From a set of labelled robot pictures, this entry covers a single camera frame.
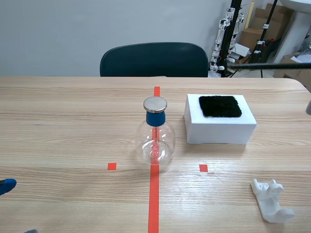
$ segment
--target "small red square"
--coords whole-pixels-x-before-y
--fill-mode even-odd
[[[208,172],[207,164],[200,164],[200,172]]]
[[[117,163],[108,163],[108,171],[117,170]]]

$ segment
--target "red tape line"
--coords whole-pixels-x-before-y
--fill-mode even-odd
[[[154,96],[160,96],[160,87],[155,86]],[[152,140],[160,139],[159,127],[153,127]],[[150,191],[149,191],[149,218],[148,218],[148,233],[159,233],[159,145],[152,145],[151,163],[150,166]]]

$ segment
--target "silver metal lid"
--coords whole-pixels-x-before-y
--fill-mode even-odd
[[[167,107],[165,99],[152,96],[144,101],[144,109],[149,113],[162,113]]]

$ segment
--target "white robotic frame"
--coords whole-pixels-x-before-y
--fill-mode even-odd
[[[234,12],[235,12],[235,8],[228,8],[226,11],[225,18],[223,18],[219,22],[218,35],[217,35],[217,39],[215,42],[215,46],[213,49],[212,58],[211,58],[211,62],[210,62],[210,70],[212,70],[212,71],[217,72],[218,70],[224,70],[225,69],[225,67],[223,67],[223,66],[218,66],[217,63],[220,59],[224,59],[224,58],[220,58],[219,54],[221,51],[221,46],[222,46],[222,42],[224,39],[225,30],[227,29],[227,27],[229,27],[231,25],[231,21],[233,19]],[[231,43],[230,43],[230,47],[229,47],[229,51],[228,51],[228,57],[232,53],[233,48],[235,47],[235,44],[236,44],[235,38],[236,38],[237,34],[239,33],[240,25],[243,22],[244,22],[244,14],[239,13],[239,16],[238,16],[238,19],[237,19],[237,22],[236,22],[236,25],[234,28],[233,36],[231,39]]]

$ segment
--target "black sponge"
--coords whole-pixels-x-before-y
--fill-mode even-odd
[[[240,117],[242,111],[233,96],[201,96],[200,106],[205,117]]]

